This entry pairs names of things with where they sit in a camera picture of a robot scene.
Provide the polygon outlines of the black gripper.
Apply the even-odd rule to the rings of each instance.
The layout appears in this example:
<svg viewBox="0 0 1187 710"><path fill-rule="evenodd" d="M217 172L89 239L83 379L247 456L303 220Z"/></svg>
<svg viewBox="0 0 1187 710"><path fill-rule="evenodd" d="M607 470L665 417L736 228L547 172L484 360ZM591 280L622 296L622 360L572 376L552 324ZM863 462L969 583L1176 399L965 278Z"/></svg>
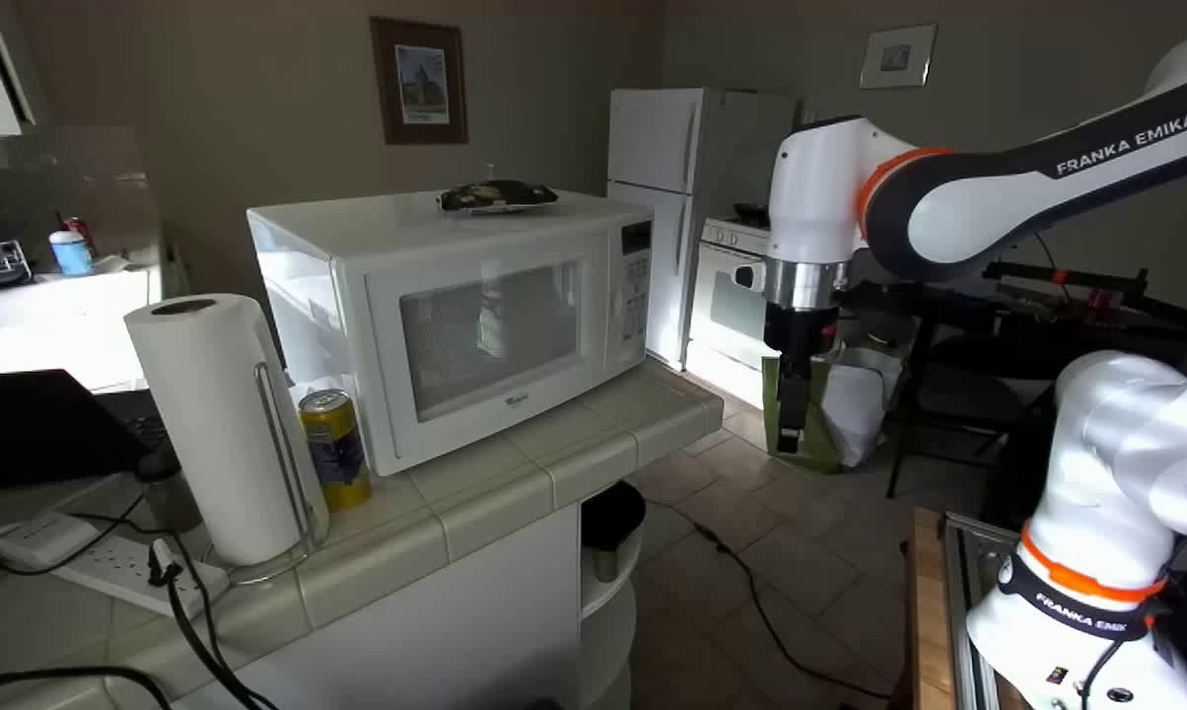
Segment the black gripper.
<svg viewBox="0 0 1187 710"><path fill-rule="evenodd" d="M811 438L823 438L823 376L821 363L832 349L832 307L821 313L771 313L779 370L778 370L778 449L802 452Z"/></svg>

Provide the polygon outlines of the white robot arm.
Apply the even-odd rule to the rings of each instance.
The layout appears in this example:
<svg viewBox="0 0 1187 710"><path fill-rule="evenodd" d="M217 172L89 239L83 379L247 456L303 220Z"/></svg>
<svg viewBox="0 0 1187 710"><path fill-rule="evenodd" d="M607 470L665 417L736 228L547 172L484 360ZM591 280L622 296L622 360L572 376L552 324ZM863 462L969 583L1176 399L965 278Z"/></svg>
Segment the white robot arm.
<svg viewBox="0 0 1187 710"><path fill-rule="evenodd" d="M811 363L850 257L941 280L1045 220L1176 178L1187 178L1187 40L1133 101L998 155L909 147L869 119L789 134L767 187L771 441L807 438ZM1057 379L1041 502L965 610L965 640L1032 710L1187 710L1187 658L1155 626L1180 542L1187 376L1149 354L1080 354Z"/></svg>

